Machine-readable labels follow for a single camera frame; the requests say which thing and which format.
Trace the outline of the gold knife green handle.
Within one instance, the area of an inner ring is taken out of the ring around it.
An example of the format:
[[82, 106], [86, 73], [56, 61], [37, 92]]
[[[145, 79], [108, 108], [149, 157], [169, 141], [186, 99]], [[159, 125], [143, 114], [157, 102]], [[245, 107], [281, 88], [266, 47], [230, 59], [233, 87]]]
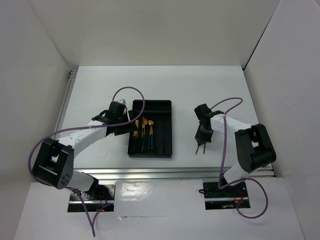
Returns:
[[139, 135], [139, 120], [137, 119], [135, 121], [135, 129], [133, 131], [133, 140], [132, 140], [132, 146], [131, 146], [131, 151], [135, 153], [137, 150], [137, 140], [138, 140], [138, 135]]

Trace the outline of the gold fork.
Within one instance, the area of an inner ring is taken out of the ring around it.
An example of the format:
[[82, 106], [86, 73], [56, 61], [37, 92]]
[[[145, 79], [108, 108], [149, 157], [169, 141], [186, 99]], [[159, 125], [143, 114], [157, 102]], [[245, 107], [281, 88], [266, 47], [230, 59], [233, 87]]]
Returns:
[[148, 121], [147, 119], [143, 116], [141, 120], [141, 152], [143, 153], [146, 150], [146, 125]]

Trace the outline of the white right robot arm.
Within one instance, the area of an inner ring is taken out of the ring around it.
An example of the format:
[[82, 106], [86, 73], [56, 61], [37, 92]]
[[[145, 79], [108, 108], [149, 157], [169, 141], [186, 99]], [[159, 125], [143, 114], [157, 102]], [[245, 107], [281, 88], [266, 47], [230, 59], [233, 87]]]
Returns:
[[[237, 184], [248, 180], [251, 173], [277, 159], [268, 131], [261, 123], [252, 125], [224, 114], [207, 115], [199, 119], [195, 134], [197, 144], [201, 146], [210, 143], [214, 132], [224, 136], [218, 179], [218, 190], [223, 196], [230, 196]], [[224, 171], [229, 135], [234, 136], [237, 160], [229, 170]]]

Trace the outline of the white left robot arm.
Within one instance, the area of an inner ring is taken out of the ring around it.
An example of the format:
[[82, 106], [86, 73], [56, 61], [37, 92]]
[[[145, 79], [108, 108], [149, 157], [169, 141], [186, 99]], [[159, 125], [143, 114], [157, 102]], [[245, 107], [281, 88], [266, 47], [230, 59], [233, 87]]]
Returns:
[[93, 143], [110, 134], [122, 135], [131, 131], [125, 100], [112, 101], [107, 110], [94, 116], [84, 129], [58, 139], [45, 139], [39, 149], [31, 173], [56, 189], [77, 189], [88, 200], [99, 195], [99, 181], [95, 177], [74, 170], [76, 157]]

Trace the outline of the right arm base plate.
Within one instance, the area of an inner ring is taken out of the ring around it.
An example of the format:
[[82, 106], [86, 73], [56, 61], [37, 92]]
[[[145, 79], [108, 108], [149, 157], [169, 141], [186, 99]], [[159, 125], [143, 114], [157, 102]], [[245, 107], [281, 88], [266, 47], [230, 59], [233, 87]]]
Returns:
[[206, 210], [236, 209], [238, 203], [240, 209], [251, 207], [244, 182], [224, 189], [218, 188], [218, 182], [204, 182], [203, 188], [198, 192], [204, 196]]

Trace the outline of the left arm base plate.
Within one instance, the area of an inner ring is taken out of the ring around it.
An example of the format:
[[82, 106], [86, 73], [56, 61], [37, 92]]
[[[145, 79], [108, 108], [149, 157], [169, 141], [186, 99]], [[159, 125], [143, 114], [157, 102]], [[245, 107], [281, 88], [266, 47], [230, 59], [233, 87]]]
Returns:
[[[80, 196], [85, 203], [88, 212], [97, 212], [103, 207], [105, 207], [102, 209], [103, 212], [113, 212], [115, 205], [115, 190], [115, 184], [106, 184], [94, 196], [91, 196], [84, 191], [80, 192]], [[70, 193], [67, 211], [69, 213], [85, 212], [79, 196], [74, 192]]]

